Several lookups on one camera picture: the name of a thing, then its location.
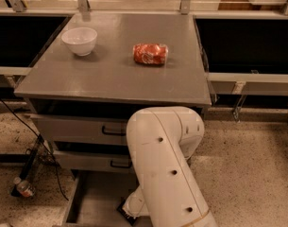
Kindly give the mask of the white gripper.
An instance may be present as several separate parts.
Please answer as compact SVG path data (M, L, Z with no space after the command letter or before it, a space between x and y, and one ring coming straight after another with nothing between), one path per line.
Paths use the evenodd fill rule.
M122 209L129 218L138 218L149 215L141 187L138 187L127 197Z

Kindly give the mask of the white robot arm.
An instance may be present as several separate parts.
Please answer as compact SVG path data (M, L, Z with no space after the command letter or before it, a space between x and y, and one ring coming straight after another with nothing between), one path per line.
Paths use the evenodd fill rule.
M139 181L119 207L133 223L153 227L218 227L187 160L204 135L199 114L185 107L146 108L127 122L127 146Z

